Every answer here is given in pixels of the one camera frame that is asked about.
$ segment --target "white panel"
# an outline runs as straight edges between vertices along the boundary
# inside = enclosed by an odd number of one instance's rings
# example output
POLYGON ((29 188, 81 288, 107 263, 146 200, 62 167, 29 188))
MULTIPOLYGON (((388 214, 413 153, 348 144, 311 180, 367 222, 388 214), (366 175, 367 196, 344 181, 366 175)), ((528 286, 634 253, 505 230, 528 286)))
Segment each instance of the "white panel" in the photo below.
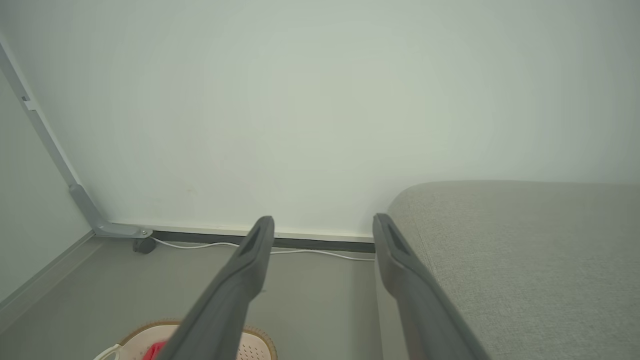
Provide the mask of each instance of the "white panel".
POLYGON ((426 181, 640 181, 633 1, 4 0, 114 222, 370 233, 426 181))
POLYGON ((91 228, 0 72, 0 302, 91 228))

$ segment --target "gray floor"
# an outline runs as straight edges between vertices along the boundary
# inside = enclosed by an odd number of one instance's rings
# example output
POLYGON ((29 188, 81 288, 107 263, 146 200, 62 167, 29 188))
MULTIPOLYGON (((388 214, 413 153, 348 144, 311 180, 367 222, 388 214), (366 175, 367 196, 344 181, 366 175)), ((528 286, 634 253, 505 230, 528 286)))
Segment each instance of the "gray floor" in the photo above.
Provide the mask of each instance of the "gray floor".
MULTIPOLYGON (((182 318, 233 252, 144 256, 129 241, 90 241, 104 245, 2 333, 0 359, 93 359, 145 323, 182 318)), ((273 255, 246 324, 271 336, 281 360, 381 359, 373 262, 273 255)))

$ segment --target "white clip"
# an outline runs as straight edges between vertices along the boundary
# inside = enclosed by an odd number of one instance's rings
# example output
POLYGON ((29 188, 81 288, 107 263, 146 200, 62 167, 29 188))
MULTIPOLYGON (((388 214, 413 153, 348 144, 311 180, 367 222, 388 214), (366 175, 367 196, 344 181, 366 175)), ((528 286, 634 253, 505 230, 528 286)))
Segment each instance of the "white clip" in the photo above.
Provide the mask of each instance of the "white clip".
POLYGON ((36 110, 36 106, 33 103, 33 101, 31 100, 23 100, 23 101, 24 101, 24 105, 27 107, 27 110, 30 110, 30 111, 36 110))

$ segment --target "red cloth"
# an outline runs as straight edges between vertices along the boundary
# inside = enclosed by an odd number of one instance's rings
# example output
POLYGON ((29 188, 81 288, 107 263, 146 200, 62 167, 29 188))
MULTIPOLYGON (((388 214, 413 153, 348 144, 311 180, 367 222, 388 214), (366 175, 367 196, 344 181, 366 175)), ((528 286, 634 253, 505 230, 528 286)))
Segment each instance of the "red cloth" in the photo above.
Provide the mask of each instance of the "red cloth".
POLYGON ((151 345, 142 360, 154 360, 158 356, 158 354, 160 354, 160 350, 162 350, 164 344, 166 344, 166 341, 160 341, 159 343, 151 345))

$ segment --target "white wall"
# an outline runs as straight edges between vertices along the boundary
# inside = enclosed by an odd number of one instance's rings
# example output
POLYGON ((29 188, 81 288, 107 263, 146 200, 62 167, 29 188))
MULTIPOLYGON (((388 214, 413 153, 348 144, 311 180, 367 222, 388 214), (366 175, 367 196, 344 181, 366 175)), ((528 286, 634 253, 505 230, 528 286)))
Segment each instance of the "white wall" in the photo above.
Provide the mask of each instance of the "white wall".
POLYGON ((637 1, 0 1, 115 222, 366 234, 426 181, 640 181, 637 1))
POLYGON ((0 302, 89 230, 0 71, 0 302))

